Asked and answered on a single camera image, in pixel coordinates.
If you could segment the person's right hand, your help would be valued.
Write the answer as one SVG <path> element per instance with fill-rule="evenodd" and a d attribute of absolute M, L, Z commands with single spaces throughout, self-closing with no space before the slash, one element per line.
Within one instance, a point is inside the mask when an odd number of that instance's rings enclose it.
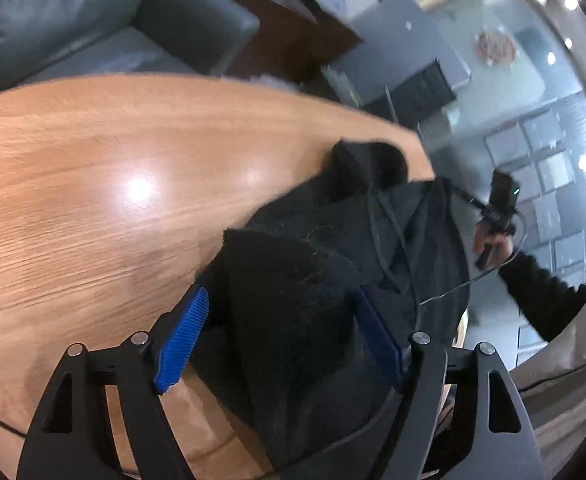
<path fill-rule="evenodd" d="M 472 250 L 476 254 L 476 269 L 498 268 L 514 254 L 514 230 L 498 231 L 486 220 L 476 223 Z"/>

